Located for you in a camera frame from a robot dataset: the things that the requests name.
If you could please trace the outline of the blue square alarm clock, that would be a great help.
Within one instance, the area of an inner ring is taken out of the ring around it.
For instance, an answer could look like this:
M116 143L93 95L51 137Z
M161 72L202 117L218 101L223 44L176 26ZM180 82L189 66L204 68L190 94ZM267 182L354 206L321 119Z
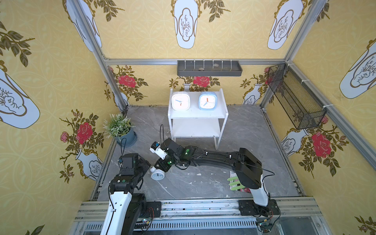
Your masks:
M218 98L215 92L202 92L198 99L198 107L200 110L215 110Z

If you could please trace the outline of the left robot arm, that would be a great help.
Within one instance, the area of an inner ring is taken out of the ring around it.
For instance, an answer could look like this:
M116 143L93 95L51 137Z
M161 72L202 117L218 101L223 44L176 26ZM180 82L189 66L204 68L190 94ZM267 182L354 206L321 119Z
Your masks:
M140 189L151 164L138 153L120 156L119 174L108 187L109 207L101 230L102 235L131 235L135 228L148 230L155 218L161 216L160 201L147 202Z

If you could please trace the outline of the white twin-bell clock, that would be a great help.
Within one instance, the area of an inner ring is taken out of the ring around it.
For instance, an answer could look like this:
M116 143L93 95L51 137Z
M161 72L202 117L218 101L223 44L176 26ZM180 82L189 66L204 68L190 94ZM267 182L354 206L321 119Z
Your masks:
M160 181L165 178L165 172L160 169L156 169L156 167L154 166L150 168L150 172L151 172L151 179L155 181Z

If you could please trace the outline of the white square alarm clock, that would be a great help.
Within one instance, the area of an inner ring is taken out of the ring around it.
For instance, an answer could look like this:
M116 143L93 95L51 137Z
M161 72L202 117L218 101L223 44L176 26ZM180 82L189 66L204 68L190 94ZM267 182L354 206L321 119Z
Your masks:
M171 105L175 111L187 111L191 106L191 98L188 92L173 92Z

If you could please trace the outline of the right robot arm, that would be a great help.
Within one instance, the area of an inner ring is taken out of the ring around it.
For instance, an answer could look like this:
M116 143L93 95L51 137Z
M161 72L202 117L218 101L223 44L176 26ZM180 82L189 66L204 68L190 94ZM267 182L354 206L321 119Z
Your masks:
M249 150L240 148L238 151L209 151L197 146L183 147L168 138L163 143L154 142L150 151L159 156L150 169L151 178L161 180L172 166L180 170L189 166L214 166L232 170L238 177L237 183L249 189L252 200L239 201L241 215L266 217L272 219L281 215L276 200L270 198L265 188L262 163Z

